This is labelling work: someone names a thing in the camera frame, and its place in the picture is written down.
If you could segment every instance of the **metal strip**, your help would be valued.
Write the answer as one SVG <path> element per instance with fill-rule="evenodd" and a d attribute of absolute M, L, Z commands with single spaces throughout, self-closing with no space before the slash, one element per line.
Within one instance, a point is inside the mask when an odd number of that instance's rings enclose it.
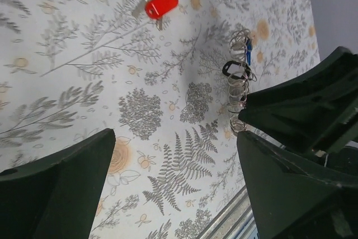
<path fill-rule="evenodd" d="M 250 200 L 244 186 L 196 239 L 232 238 L 235 232 L 246 225 L 251 212 Z"/>

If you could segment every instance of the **dark green plastic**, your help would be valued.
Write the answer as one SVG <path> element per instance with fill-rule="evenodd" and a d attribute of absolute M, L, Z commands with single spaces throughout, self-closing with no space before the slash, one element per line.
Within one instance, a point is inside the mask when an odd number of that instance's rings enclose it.
<path fill-rule="evenodd" d="M 307 73 L 247 95 L 239 119 L 311 156 L 357 138 L 357 108 L 358 56 L 339 47 Z"/>
<path fill-rule="evenodd" d="M 0 238 L 88 239 L 114 145 L 106 129 L 0 173 Z"/>

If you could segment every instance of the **key tag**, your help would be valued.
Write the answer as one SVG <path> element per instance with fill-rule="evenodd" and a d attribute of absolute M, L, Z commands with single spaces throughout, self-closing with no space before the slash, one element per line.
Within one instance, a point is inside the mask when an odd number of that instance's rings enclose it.
<path fill-rule="evenodd" d="M 151 0 L 145 6 L 145 12 L 149 18 L 159 20 L 178 4 L 179 0 Z"/>
<path fill-rule="evenodd" d="M 246 41 L 246 60 L 248 65 L 251 65 L 251 51 L 252 51 L 252 42 L 251 39 Z"/>

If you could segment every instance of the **wall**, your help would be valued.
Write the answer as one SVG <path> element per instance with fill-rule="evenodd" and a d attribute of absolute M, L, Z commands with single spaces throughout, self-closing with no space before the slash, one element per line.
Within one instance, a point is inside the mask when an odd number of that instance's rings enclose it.
<path fill-rule="evenodd" d="M 311 0 L 321 60 L 338 46 L 358 53 L 358 0 Z"/>

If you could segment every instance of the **fern leaf print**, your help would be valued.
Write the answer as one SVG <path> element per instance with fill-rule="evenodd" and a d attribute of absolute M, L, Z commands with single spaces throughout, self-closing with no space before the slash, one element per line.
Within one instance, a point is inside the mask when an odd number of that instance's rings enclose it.
<path fill-rule="evenodd" d="M 210 151 L 217 153 L 214 140 L 218 140 L 218 121 L 211 124 L 199 125 L 199 132 L 193 128 L 193 134 L 186 130 L 185 144 L 176 133 L 175 150 L 164 145 L 164 161 L 159 175 L 155 178 L 148 176 L 152 183 L 152 191 L 144 191 L 147 202 L 152 201 L 164 215 L 164 203 L 181 211 L 176 195 L 187 195 L 200 191 L 190 185 L 189 180 L 198 180 L 203 177 L 212 177 L 213 174 L 205 167 L 207 163 L 215 163 L 209 156 Z"/>

